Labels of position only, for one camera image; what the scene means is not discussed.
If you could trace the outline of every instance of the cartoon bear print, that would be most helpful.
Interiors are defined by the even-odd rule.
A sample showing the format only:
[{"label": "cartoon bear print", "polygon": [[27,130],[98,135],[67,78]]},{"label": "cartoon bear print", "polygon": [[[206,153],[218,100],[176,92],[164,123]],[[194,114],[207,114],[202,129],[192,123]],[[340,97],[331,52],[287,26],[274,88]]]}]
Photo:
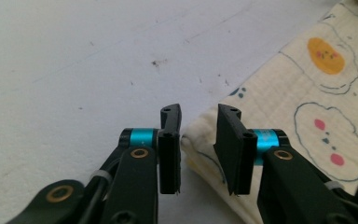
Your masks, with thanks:
[{"label": "cartoon bear print", "polygon": [[319,23],[281,50],[316,87],[326,93],[347,93],[358,78],[351,47],[327,23]]},{"label": "cartoon bear print", "polygon": [[300,105],[295,113],[296,135],[313,163],[341,181],[358,179],[358,134],[336,107]]}]

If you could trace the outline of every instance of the pink cheek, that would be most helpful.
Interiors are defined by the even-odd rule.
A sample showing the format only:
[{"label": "pink cheek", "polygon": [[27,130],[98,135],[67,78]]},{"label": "pink cheek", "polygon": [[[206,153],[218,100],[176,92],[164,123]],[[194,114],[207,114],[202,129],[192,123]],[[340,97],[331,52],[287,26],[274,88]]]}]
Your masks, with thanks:
[{"label": "pink cheek", "polygon": [[321,119],[315,119],[313,124],[322,131],[324,131],[324,128],[326,127],[325,123]]},{"label": "pink cheek", "polygon": [[344,158],[336,153],[331,154],[330,161],[338,166],[342,166],[345,163]]}]

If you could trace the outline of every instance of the blue band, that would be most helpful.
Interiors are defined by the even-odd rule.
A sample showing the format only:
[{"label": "blue band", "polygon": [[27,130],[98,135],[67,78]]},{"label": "blue band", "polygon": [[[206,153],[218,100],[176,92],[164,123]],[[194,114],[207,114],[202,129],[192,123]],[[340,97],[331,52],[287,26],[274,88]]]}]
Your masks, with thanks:
[{"label": "blue band", "polygon": [[277,134],[271,129],[253,129],[257,135],[257,155],[255,165],[263,165],[263,153],[271,147],[279,146]]},{"label": "blue band", "polygon": [[153,147],[154,129],[133,129],[130,147]]}]

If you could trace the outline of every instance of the white surface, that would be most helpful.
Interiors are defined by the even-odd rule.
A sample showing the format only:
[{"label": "white surface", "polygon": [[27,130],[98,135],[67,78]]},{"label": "white surface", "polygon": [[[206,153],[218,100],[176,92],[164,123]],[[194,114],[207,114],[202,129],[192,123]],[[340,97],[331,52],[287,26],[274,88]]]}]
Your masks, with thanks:
[{"label": "white surface", "polygon": [[[163,106],[185,127],[336,2],[0,1],[0,223],[52,182],[86,184]],[[182,166],[159,223],[241,223]]]}]

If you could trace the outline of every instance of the cloth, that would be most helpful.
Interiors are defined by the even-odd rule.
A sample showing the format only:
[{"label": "cloth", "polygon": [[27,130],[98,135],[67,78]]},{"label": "cloth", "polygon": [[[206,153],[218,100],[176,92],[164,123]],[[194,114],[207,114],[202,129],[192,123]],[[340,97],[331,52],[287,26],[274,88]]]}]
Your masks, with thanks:
[{"label": "cloth", "polygon": [[[342,1],[220,102],[237,107],[249,129],[282,129],[292,147],[348,193],[358,186],[358,3]],[[217,105],[187,126],[182,150],[246,223],[262,223],[256,198],[228,195],[214,153]]]}]

